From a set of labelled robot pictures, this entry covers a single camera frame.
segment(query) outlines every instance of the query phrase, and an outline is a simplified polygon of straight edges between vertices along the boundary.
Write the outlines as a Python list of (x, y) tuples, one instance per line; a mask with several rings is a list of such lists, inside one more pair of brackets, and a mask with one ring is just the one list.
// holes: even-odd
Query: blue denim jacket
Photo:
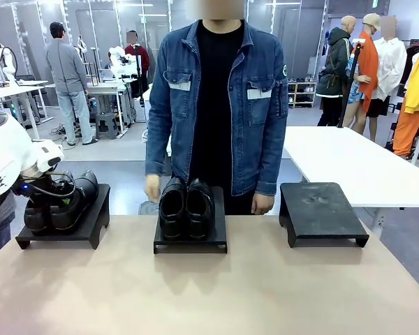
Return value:
[[(195, 22), (172, 31), (161, 43), (150, 96), (146, 174), (163, 173), (172, 134), (172, 171), (189, 181), (201, 76), (197, 26)], [(232, 128), (231, 193), (256, 190), (274, 195), (288, 114), (284, 51), (276, 37), (245, 22), (244, 41), (233, 63), (227, 92)]]

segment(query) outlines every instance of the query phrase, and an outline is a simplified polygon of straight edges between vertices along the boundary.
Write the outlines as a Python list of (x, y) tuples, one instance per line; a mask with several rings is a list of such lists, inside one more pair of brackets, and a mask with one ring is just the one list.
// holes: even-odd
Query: black shoe stand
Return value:
[(31, 241), (88, 241), (91, 247), (96, 250), (99, 245), (101, 228), (103, 226), (107, 228), (110, 222), (110, 186), (99, 184), (98, 189), (96, 201), (82, 213), (73, 231), (63, 233), (51, 229), (44, 235), (34, 235), (32, 231), (24, 227), (19, 236), (15, 238), (20, 248), (26, 249)]
[(279, 224), (287, 229), (291, 248), (303, 239), (354, 239), (365, 247), (369, 235), (338, 184), (282, 184), (280, 189)]
[(155, 238), (154, 238), (154, 254), (160, 253), (161, 250), (170, 248), (168, 252), (173, 251), (175, 253), (181, 253), (185, 250), (183, 247), (187, 247), (186, 253), (190, 252), (189, 246), (192, 247), (192, 250), (195, 250), (199, 253), (200, 248), (205, 248), (205, 250), (211, 250), (214, 252), (209, 253), (228, 253), (228, 243), (226, 240), (226, 222), (225, 222), (225, 209), (223, 207), (223, 190), (220, 187), (212, 188), (214, 194), (214, 206), (215, 206), (215, 223), (214, 227), (210, 230), (208, 238), (204, 241), (194, 241), (194, 240), (181, 240), (181, 241), (167, 241), (163, 238), (161, 234), (160, 221), (157, 221)]

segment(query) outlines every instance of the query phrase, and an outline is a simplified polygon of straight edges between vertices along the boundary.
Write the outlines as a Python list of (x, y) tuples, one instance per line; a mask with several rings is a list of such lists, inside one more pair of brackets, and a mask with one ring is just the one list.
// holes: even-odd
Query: orange cloth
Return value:
[(411, 153), (414, 137), (419, 129), (419, 111), (413, 114), (405, 112), (406, 99), (402, 105), (394, 134), (392, 149), (398, 156), (408, 156)]
[(360, 38), (366, 40), (363, 44), (363, 48), (360, 51), (360, 56), (358, 57), (358, 65), (360, 69), (360, 75), (367, 75), (371, 78), (369, 84), (365, 82), (360, 83), (359, 91), (365, 95), (365, 101), (363, 103), (363, 110), (365, 113), (368, 113), (369, 105), (371, 104), (372, 92), (378, 86), (378, 53), (376, 46), (368, 33), (362, 31)]

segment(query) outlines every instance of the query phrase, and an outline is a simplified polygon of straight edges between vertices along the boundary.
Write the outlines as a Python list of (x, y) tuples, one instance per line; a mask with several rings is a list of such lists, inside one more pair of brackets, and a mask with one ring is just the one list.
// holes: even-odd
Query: red sweater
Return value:
[[(135, 48), (132, 45), (127, 46), (124, 51), (126, 54), (136, 56)], [(141, 74), (146, 76), (147, 70), (149, 69), (149, 55), (147, 54), (146, 49), (142, 46), (138, 46), (138, 54), (141, 56)]]

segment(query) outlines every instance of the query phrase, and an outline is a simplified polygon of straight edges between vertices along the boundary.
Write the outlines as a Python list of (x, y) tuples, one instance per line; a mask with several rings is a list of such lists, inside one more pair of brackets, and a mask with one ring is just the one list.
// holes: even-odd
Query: orange pants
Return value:
[(419, 129), (419, 111), (413, 114), (405, 113), (405, 100), (400, 110), (392, 148), (398, 156), (408, 156), (411, 153), (414, 137)]

